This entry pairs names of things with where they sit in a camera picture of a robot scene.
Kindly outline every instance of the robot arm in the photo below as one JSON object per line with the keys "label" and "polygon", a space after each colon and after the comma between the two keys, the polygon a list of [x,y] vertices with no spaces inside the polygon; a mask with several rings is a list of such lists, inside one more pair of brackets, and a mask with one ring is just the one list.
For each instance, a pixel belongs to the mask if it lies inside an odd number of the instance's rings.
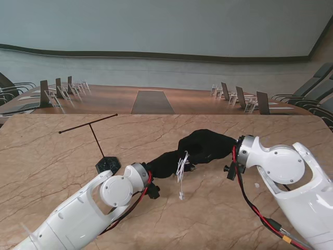
{"label": "robot arm", "polygon": [[[104,171],[61,203],[43,224],[14,249],[81,249],[96,239],[129,207],[134,193],[151,181],[150,172],[135,163],[123,176]],[[113,207],[104,215],[93,199],[93,190],[106,205]]]}
{"label": "robot arm", "polygon": [[[263,147],[259,137],[245,136],[238,142],[237,162],[258,172],[293,227],[315,249],[333,249],[333,184],[311,152],[301,143]],[[298,182],[305,164],[312,171],[309,183],[285,192],[276,183]]]}

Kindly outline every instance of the black stand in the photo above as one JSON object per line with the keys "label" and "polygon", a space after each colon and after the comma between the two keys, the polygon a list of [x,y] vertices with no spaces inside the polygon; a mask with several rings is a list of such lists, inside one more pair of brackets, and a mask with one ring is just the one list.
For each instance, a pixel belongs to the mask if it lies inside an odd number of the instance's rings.
{"label": "black stand", "polygon": [[99,142],[98,142],[98,139],[95,135],[95,132],[93,130],[93,127],[92,127],[92,123],[95,123],[95,122],[98,122],[98,121],[103,121],[105,119],[108,119],[108,118],[111,118],[111,117],[115,117],[117,116],[118,114],[115,114],[115,115],[112,115],[112,116],[108,116],[108,117],[104,117],[104,118],[101,118],[101,119],[98,119],[96,121],[91,121],[91,122],[88,122],[88,123],[85,123],[85,124],[82,124],[82,125],[79,125],[79,126],[76,126],[76,127],[73,127],[73,128],[70,128],[70,129],[65,129],[65,130],[62,130],[62,131],[59,131],[59,134],[62,134],[64,132],[67,132],[67,131],[71,131],[73,129],[77,129],[77,128],[80,128],[80,127],[83,127],[83,126],[87,126],[89,125],[93,135],[94,135],[94,138],[95,138],[95,141],[98,145],[98,148],[102,154],[102,159],[96,164],[96,169],[97,169],[97,172],[98,173],[101,173],[105,170],[111,170],[112,174],[115,174],[121,167],[118,159],[114,156],[105,156],[104,153],[103,153],[103,150],[101,149],[100,145],[99,145]]}

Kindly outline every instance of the wall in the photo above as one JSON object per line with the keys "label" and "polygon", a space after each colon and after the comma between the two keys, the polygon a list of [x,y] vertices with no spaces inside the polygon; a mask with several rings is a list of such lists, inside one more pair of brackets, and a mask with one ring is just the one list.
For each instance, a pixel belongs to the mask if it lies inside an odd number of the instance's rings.
{"label": "wall", "polygon": [[2,0],[0,44],[59,51],[306,56],[332,0]]}
{"label": "wall", "polygon": [[122,58],[70,58],[40,56],[0,49],[0,72],[13,82],[39,84],[87,79],[90,84],[156,86],[209,90],[225,81],[229,89],[241,86],[246,92],[257,90],[291,93],[309,79],[325,62],[333,61],[333,26],[310,62],[292,64],[214,64],[208,62]]}

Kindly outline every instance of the metal rod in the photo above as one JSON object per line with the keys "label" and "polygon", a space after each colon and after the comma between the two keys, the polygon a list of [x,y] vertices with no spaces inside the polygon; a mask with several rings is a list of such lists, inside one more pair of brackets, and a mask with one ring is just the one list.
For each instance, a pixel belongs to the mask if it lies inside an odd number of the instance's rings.
{"label": "metal rod", "polygon": [[102,149],[101,149],[101,147],[100,147],[100,145],[99,145],[99,143],[98,143],[98,140],[97,140],[97,137],[96,137],[96,135],[95,135],[95,132],[94,132],[94,130],[93,130],[92,125],[89,124],[89,127],[90,127],[90,129],[92,130],[92,133],[93,133],[94,138],[95,138],[95,140],[96,140],[96,142],[97,142],[97,145],[98,145],[98,147],[99,147],[99,150],[100,150],[100,152],[101,152],[102,155],[103,155],[103,159],[104,159],[104,161],[105,161],[105,164],[107,164],[107,162],[106,162],[106,158],[105,158],[105,156],[104,156],[104,154],[103,154],[103,151],[102,151]]}
{"label": "metal rod", "polygon": [[70,129],[65,129],[65,130],[62,130],[62,131],[59,131],[59,134],[61,133],[64,133],[64,132],[67,132],[67,131],[70,131],[70,130],[73,130],[73,129],[77,129],[77,128],[80,128],[80,127],[83,127],[83,126],[86,126],[86,125],[90,125],[94,122],[98,122],[98,121],[102,121],[102,120],[105,120],[105,119],[108,119],[108,118],[111,118],[111,117],[114,117],[114,116],[117,116],[118,114],[115,114],[115,115],[112,115],[112,116],[107,116],[107,117],[104,117],[104,118],[101,118],[101,119],[98,119],[96,121],[91,121],[91,122],[88,122],[88,123],[85,123],[85,124],[82,124],[82,125],[79,125],[79,126],[76,126],[76,127],[73,127],[73,128],[70,128]]}

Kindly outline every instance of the table surface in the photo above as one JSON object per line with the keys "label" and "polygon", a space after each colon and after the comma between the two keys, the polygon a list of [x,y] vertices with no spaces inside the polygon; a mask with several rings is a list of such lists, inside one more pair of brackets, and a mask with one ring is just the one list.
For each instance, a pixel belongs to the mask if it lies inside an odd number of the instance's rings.
{"label": "table surface", "polygon": [[[0,250],[27,237],[21,223],[36,230],[55,207],[97,175],[95,164],[101,154],[89,127],[58,131],[105,116],[15,115],[3,125]],[[206,128],[233,138],[257,135],[266,147],[301,142],[333,177],[333,135],[316,116],[119,115],[92,126],[105,155],[119,158],[122,168],[117,174],[128,164],[149,162],[175,150],[181,138]],[[231,160],[228,156],[185,173],[184,201],[178,197],[176,177],[155,179],[161,196],[157,200],[145,196],[128,218],[86,249],[294,249],[261,225],[237,181],[226,179],[223,167]],[[295,233],[257,170],[246,170],[243,179],[249,199],[261,213]]]}
{"label": "table surface", "polygon": [[[0,113],[6,109],[31,102],[38,102],[39,99],[26,99],[19,101],[18,99],[23,96],[33,95],[32,92],[38,90],[39,87],[29,90],[22,95],[14,98],[7,104],[0,106]],[[155,90],[163,91],[174,110],[178,115],[198,115],[198,114],[211,114],[211,115],[244,115],[244,110],[239,105],[233,108],[228,108],[228,101],[224,98],[217,99],[210,96],[210,91],[202,90],[182,90],[182,89],[167,89],[158,87],[128,87],[128,86],[102,86],[90,85],[91,93],[82,95],[82,101],[77,97],[71,95],[74,107],[69,101],[59,99],[65,114],[131,114],[137,93],[139,90]],[[279,103],[272,107],[293,107],[291,110],[271,110],[272,114],[288,113],[291,115],[312,115],[305,109],[295,107],[286,103],[276,100],[269,100],[270,102]],[[37,109],[34,114],[63,114],[59,108],[43,108]],[[165,114],[163,109],[156,108],[155,114]],[[255,110],[254,115],[258,115],[259,111]]]}

